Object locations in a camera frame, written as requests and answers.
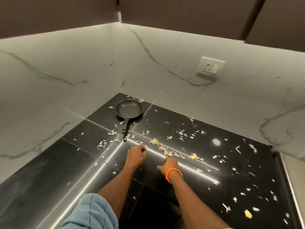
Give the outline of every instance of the hand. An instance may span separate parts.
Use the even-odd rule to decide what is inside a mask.
[[[125,167],[134,171],[141,165],[146,158],[146,148],[143,145],[131,147],[128,151]]]
[[[157,166],[157,168],[161,171],[161,173],[165,176],[167,171],[170,168],[176,168],[177,170],[180,170],[178,162],[176,160],[174,160],[173,158],[166,158],[164,160],[164,165],[159,165]],[[182,175],[180,173],[178,173],[177,171],[173,170],[170,171],[170,173],[168,173],[168,178],[170,179],[172,176],[179,174],[180,177],[182,177]]]

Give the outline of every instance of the person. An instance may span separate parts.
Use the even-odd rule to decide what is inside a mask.
[[[135,170],[146,159],[146,148],[142,145],[131,147],[123,170],[106,184],[97,194],[86,194],[67,219],[61,229],[118,229],[127,191]],[[166,158],[158,166],[172,184],[182,218],[188,229],[224,229],[229,226],[192,191],[183,180],[179,165],[173,158]]]

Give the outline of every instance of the person's left hand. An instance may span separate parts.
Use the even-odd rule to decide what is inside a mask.
[[[145,161],[145,158],[146,148],[143,145],[131,147],[128,151],[124,167],[136,170]]]

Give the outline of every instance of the brown cabinet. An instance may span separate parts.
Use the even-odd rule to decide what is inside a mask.
[[[116,0],[0,0],[0,38],[117,22]]]
[[[120,0],[122,22],[242,39],[259,0]]]
[[[266,0],[246,43],[305,52],[305,0]]]

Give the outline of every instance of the person's right arm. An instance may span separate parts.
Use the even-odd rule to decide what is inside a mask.
[[[170,168],[179,169],[178,162],[173,158],[166,158],[163,166],[158,169],[166,175]],[[181,208],[182,218],[188,229],[224,229],[229,226],[215,214],[200,198],[192,191],[188,184],[183,180],[182,175],[172,170],[168,178],[173,185],[178,203]]]

